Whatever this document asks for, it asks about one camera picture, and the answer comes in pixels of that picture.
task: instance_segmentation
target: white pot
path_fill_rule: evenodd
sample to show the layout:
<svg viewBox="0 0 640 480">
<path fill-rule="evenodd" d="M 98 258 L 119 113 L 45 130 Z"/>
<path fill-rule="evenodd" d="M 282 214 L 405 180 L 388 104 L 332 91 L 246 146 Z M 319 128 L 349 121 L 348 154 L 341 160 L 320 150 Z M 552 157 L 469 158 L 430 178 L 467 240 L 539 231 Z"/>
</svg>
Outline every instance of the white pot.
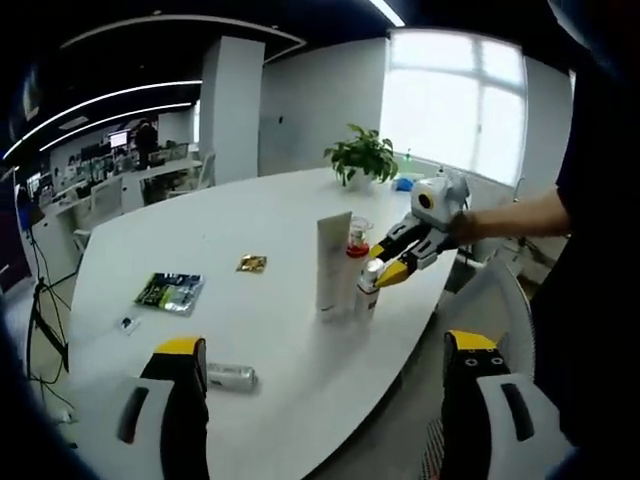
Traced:
<svg viewBox="0 0 640 480">
<path fill-rule="evenodd" d="M 356 174 L 351 177 L 351 180 L 347 181 L 346 189 L 350 192 L 361 192 L 367 190 L 372 181 L 373 177 L 371 175 L 365 175 L 364 170 L 356 168 Z"/>
</svg>

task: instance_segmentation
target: gold packet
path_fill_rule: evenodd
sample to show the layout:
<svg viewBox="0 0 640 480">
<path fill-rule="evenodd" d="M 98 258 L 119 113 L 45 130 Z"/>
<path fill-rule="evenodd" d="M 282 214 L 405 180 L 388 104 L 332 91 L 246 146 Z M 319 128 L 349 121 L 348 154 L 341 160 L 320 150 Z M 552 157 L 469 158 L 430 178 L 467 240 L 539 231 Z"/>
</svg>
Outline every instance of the gold packet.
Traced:
<svg viewBox="0 0 640 480">
<path fill-rule="evenodd" d="M 267 267 L 267 257 L 259 255 L 244 255 L 240 259 L 236 272 L 262 273 Z"/>
</svg>

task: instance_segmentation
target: ceiling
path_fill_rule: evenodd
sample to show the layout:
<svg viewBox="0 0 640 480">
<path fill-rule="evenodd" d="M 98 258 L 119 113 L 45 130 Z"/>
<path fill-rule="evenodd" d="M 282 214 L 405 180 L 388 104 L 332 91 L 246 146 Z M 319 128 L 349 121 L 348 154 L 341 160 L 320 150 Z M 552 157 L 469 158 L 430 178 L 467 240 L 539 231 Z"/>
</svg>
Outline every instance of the ceiling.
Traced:
<svg viewBox="0 0 640 480">
<path fill-rule="evenodd" d="M 5 28 L 2 44 L 3 95 L 0 150 L 6 151 L 48 118 L 80 102 L 139 85 L 200 78 L 204 52 L 221 35 L 263 41 L 266 58 L 284 57 L 322 46 L 386 35 L 391 23 L 367 0 L 23 0 L 2 7 L 5 19 L 19 25 Z M 496 36 L 517 43 L 525 54 L 556 68 L 568 63 L 568 37 L 556 25 L 546 0 L 387 0 L 409 27 L 448 27 Z M 228 23 L 175 18 L 171 15 L 216 16 L 267 27 L 267 31 Z M 131 19 L 132 23 L 96 32 L 94 29 Z M 282 33 L 289 34 L 284 38 Z M 37 115 L 26 120 L 22 89 L 30 72 Z M 163 88 L 109 99 L 63 117 L 82 114 L 91 122 L 126 111 L 195 101 L 197 87 Z M 27 161 L 39 147 L 60 136 L 55 122 L 32 135 L 12 153 L 11 163 Z"/>
</svg>

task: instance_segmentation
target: person's arm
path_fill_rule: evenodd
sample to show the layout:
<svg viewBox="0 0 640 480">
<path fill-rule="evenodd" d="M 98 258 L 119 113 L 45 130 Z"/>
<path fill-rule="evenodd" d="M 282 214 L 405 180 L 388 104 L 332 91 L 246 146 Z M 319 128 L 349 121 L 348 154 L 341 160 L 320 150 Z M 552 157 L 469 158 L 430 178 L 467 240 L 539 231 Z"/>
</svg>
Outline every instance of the person's arm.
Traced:
<svg viewBox="0 0 640 480">
<path fill-rule="evenodd" d="M 452 224 L 452 233 L 462 244 L 491 237 L 548 237 L 571 232 L 569 214 L 555 188 L 536 199 L 463 215 L 461 228 L 456 230 Z"/>
</svg>

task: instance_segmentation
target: light strip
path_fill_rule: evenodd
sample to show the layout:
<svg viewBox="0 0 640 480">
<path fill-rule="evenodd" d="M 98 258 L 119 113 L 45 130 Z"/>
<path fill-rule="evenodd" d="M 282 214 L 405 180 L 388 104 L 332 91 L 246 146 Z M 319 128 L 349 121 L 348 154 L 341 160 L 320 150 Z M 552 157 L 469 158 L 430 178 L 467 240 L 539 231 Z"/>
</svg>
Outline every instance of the light strip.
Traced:
<svg viewBox="0 0 640 480">
<path fill-rule="evenodd" d="M 9 150 L 7 150 L 7 153 L 4 154 L 4 156 L 2 157 L 2 159 L 6 159 L 7 156 L 13 152 L 16 148 L 18 148 L 18 146 L 27 138 L 29 138 L 31 135 L 33 135 L 34 133 L 36 133 L 38 130 L 40 130 L 41 128 L 46 127 L 47 125 L 49 125 L 51 122 L 56 121 L 57 119 L 59 119 L 60 117 L 65 116 L 67 113 L 73 112 L 74 110 L 78 110 L 79 108 L 82 107 L 86 107 L 87 105 L 91 105 L 92 103 L 96 103 L 99 102 L 101 100 L 105 100 L 107 98 L 111 98 L 111 97 L 115 97 L 117 95 L 123 95 L 125 93 L 131 93 L 131 92 L 138 92 L 140 90 L 148 90 L 151 88 L 162 88 L 162 87 L 177 87 L 177 86 L 182 86 L 182 85 L 201 85 L 202 84 L 202 80 L 184 80 L 184 81 L 180 81 L 180 82 L 164 82 L 164 83 L 153 83 L 151 85 L 141 85 L 139 87 L 133 87 L 133 88 L 127 88 L 125 90 L 119 90 L 117 92 L 112 92 L 112 93 L 107 93 L 106 95 L 102 95 L 100 97 L 96 97 L 96 98 L 92 98 L 91 100 L 87 100 L 86 102 L 82 102 L 79 103 L 78 105 L 76 105 L 75 107 L 71 107 L 67 110 L 65 110 L 64 112 L 60 112 L 57 115 L 54 115 L 53 117 L 51 117 L 50 119 L 42 122 L 40 125 L 38 125 L 37 127 L 35 127 L 33 130 L 31 130 L 30 132 L 28 132 L 24 137 L 22 137 L 20 140 L 18 140 L 16 143 L 14 143 L 11 148 Z"/>
<path fill-rule="evenodd" d="M 396 27 L 404 27 L 404 21 L 384 0 L 369 0 Z"/>
<path fill-rule="evenodd" d="M 154 110 L 164 110 L 164 109 L 168 109 L 168 108 L 180 108 L 180 107 L 189 107 L 189 106 L 191 106 L 191 103 L 189 103 L 189 102 L 186 102 L 186 103 L 172 103 L 170 105 L 161 105 L 159 107 L 143 108 L 142 110 L 134 110 L 133 112 L 121 113 L 120 115 L 116 115 L 114 117 L 109 117 L 109 118 L 105 118 L 104 120 L 99 120 L 97 122 L 90 123 L 89 125 L 85 125 L 84 127 L 79 128 L 77 130 L 74 130 L 73 132 L 67 133 L 66 135 L 63 135 L 60 138 L 54 140 L 53 142 L 48 143 L 47 145 L 42 147 L 40 149 L 40 151 L 44 152 L 47 148 L 55 145 L 56 143 L 64 140 L 65 138 L 68 138 L 68 137 L 70 137 L 72 135 L 75 135 L 76 133 L 82 132 L 83 130 L 86 130 L 87 128 L 92 128 L 92 127 L 95 127 L 96 125 L 100 125 L 102 123 L 110 122 L 111 120 L 116 120 L 116 119 L 122 118 L 122 117 L 128 117 L 129 115 L 137 115 L 139 113 L 152 112 Z"/>
</svg>

